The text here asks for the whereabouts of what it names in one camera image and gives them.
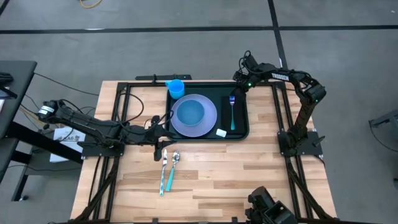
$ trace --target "utensil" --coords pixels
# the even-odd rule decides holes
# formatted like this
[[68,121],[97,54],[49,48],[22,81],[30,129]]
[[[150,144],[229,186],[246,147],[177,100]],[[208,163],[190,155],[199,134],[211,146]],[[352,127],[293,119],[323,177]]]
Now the utensil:
[[174,167],[179,161],[180,161],[180,153],[178,151],[175,151],[173,153],[173,167],[172,167],[172,170],[170,171],[169,181],[167,181],[167,187],[166,187],[167,192],[169,192],[170,189],[172,188]]
[[217,121],[217,109],[214,103],[209,100],[207,97],[199,94],[190,94],[182,97],[174,103],[172,110],[177,111],[178,107],[186,100],[196,100],[202,104],[205,109],[205,117],[203,120],[196,126],[187,126],[183,124],[177,116],[173,116],[171,119],[171,123],[173,128],[180,134],[188,137],[199,137],[202,136],[214,127]]
[[160,196],[163,196],[163,188],[164,188],[164,172],[167,166],[167,149],[164,149],[163,153],[163,167],[162,167],[162,179],[160,180]]
[[205,108],[196,100],[186,100],[177,109],[177,118],[187,126],[198,125],[205,117]]
[[231,130],[235,130],[235,122],[234,122],[234,104],[235,104],[235,96],[229,96],[229,103],[231,105]]
[[184,82],[181,80],[175,79],[175,80],[167,80],[165,82],[167,88],[169,89],[170,96],[172,96],[173,99],[179,99],[184,96]]

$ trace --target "knife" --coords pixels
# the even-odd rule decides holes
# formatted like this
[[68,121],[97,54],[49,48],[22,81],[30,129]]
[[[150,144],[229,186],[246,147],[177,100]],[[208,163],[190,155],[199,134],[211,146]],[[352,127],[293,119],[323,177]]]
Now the knife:
[[163,188],[164,188],[164,173],[167,166],[167,149],[164,149],[163,153],[163,167],[162,167],[162,179],[160,180],[160,196],[163,196]]

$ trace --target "white label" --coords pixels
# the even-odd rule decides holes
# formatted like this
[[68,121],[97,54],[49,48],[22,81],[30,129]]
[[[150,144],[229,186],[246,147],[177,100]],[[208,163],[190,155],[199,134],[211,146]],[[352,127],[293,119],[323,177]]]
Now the white label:
[[275,73],[272,74],[272,77],[273,77],[273,78],[277,78],[277,79],[279,79],[279,80],[285,80],[285,81],[288,81],[288,80],[289,80],[289,77],[288,77],[288,76],[286,76],[286,75],[279,75],[279,74],[275,74]]
[[221,129],[217,129],[216,135],[225,138],[225,136],[226,136],[226,131],[221,130]]
[[45,111],[45,110],[39,110],[39,113],[42,113],[42,114],[47,114],[47,112],[48,111]]
[[49,108],[48,106],[42,106],[42,110],[46,110],[46,111],[51,112],[51,113],[54,112],[54,109],[53,108]]

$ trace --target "black desk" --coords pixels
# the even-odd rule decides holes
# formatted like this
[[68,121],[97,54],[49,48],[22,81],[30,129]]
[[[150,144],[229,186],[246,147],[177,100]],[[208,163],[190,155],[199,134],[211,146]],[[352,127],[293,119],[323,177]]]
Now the black desk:
[[[19,141],[26,142],[48,151],[44,154],[46,158],[48,158],[50,153],[52,153],[69,159],[69,162],[71,163],[83,163],[80,152],[48,138],[49,136],[46,137],[13,121],[30,82],[32,81],[36,65],[36,62],[31,61],[0,61],[0,71],[10,73],[14,78],[14,81],[6,86],[18,95],[16,99],[5,100],[2,110],[0,111],[0,182],[2,181],[5,174],[4,171],[7,169],[11,160],[21,162],[23,164],[37,164],[37,161],[35,162],[35,158],[37,156],[32,157],[31,154],[16,151]],[[39,158],[39,161],[46,161],[46,159],[42,159],[41,157]],[[16,192],[14,193],[13,200],[19,200],[21,197],[27,176],[28,174],[26,174],[25,169]]]

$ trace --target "wood grain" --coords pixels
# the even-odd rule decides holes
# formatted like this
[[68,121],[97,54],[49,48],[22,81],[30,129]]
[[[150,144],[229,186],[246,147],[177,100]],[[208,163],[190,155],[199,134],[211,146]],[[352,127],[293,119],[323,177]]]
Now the wood grain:
[[[116,81],[103,82],[96,118],[111,118],[116,85]],[[166,92],[165,87],[134,87],[132,94],[143,100],[145,109],[132,123],[143,126],[145,120],[153,115],[164,114]],[[288,96],[295,119],[300,101],[292,91],[288,91]],[[279,101],[284,126],[288,127],[281,92]],[[162,164],[153,160],[153,147],[126,146],[120,160],[111,221],[151,222],[152,218],[158,217],[160,222],[230,222],[231,217],[238,217],[243,222],[246,219],[244,209],[251,206],[247,202],[248,195],[260,186],[265,186],[274,200],[281,200],[292,210],[284,158],[279,154],[276,136],[279,127],[271,88],[253,88],[248,92],[247,103],[250,133],[245,140],[178,142],[167,148],[169,158],[179,150],[181,159],[176,166],[172,190],[165,192],[163,197],[159,196]],[[139,102],[131,98],[127,118],[137,115],[140,110]],[[308,128],[313,128],[312,120]],[[89,158],[84,161],[71,218],[78,216],[88,202],[96,160]],[[312,156],[303,156],[302,160],[308,189],[325,211],[335,216],[322,163]],[[171,163],[169,159],[165,184]],[[104,215],[107,198],[105,194],[100,217]],[[299,202],[304,217],[301,197]]]

